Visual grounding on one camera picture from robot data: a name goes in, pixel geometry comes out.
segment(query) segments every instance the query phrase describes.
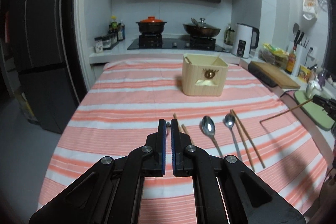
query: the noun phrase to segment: utensil holder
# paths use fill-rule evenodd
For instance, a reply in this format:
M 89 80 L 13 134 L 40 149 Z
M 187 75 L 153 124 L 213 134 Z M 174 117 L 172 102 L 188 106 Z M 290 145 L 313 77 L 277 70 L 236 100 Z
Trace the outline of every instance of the utensil holder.
M 184 54 L 182 90 L 189 96 L 220 96 L 228 64 L 220 57 L 203 54 Z

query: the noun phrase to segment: cutting board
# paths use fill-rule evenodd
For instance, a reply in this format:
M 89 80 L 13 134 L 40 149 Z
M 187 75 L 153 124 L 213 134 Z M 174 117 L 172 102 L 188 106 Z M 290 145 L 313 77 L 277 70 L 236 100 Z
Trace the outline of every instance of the cutting board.
M 302 104 L 308 100 L 305 92 L 301 90 L 294 92 L 294 98 L 298 104 Z M 325 131 L 329 131 L 335 122 L 327 115 L 327 113 L 323 110 L 323 107 L 318 106 L 313 102 L 306 103 L 301 107 L 301 109 L 319 128 Z
M 299 84 L 297 84 L 294 80 L 288 77 L 284 71 L 280 70 L 274 65 L 254 61 L 252 61 L 251 63 L 256 65 L 265 75 L 271 78 L 282 89 L 296 90 L 300 88 Z

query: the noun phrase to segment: pink and white striped cloth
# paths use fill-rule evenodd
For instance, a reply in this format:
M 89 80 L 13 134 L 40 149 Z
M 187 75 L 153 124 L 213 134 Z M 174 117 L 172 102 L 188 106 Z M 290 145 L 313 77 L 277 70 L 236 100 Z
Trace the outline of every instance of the pink and white striped cloth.
M 230 131 L 222 120 L 231 108 L 249 132 L 266 169 L 247 140 L 257 175 L 290 204 L 304 213 L 317 198 L 327 163 L 310 134 L 292 113 L 259 120 L 288 109 L 258 79 L 230 65 L 220 97 L 189 97 L 181 91 L 182 60 L 129 59 L 105 65 L 65 129 L 51 158 L 41 189 L 39 207 L 59 194 L 103 156 L 126 156 L 156 132 L 160 118 L 170 121 L 176 112 L 195 145 L 218 155 L 202 134 L 204 115 L 216 124 L 216 140 L 223 155 L 236 155 Z M 249 165 L 237 128 L 243 162 Z M 166 175 L 146 178 L 140 223 L 196 223 L 191 178 L 175 178 L 171 143 L 167 138 Z

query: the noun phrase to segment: electric kettle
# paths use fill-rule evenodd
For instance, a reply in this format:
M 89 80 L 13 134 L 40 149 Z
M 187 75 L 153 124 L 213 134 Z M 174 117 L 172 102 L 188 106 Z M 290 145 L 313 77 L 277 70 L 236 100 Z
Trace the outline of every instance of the electric kettle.
M 252 34 L 256 33 L 255 44 L 252 46 Z M 232 51 L 233 55 L 248 58 L 250 50 L 257 48 L 259 43 L 259 29 L 252 26 L 237 23 L 236 36 L 233 42 Z

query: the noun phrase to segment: metal spoon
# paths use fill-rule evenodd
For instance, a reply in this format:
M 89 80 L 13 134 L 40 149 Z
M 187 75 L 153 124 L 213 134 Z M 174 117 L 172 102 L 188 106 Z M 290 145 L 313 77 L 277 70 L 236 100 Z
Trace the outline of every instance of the metal spoon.
M 197 20 L 194 18 L 191 18 L 191 22 L 196 25 L 197 27 L 200 27 L 200 25 L 198 24 Z
M 242 155 L 240 153 L 238 143 L 237 143 L 237 140 L 236 140 L 236 137 L 235 137 L 235 134 L 233 133 L 233 130 L 232 130 L 233 126 L 235 125 L 235 117 L 233 115 L 231 115 L 230 113 L 228 113 L 228 114 L 225 115 L 225 118 L 224 118 L 223 122 L 226 125 L 226 127 L 231 131 L 232 138 L 233 138 L 233 143 L 235 144 L 238 159 L 243 161 L 242 160 Z
M 215 139 L 216 129 L 215 129 L 215 123 L 213 122 L 213 120 L 209 116 L 204 116 L 202 121 L 201 121 L 201 127 L 202 127 L 202 131 L 203 131 L 204 135 L 208 136 L 212 140 L 213 144 L 215 145 L 215 147 L 216 147 L 216 149 L 219 153 L 219 156 L 221 158 L 224 158 L 223 154 L 221 152 L 221 149 L 219 148 L 218 143 Z

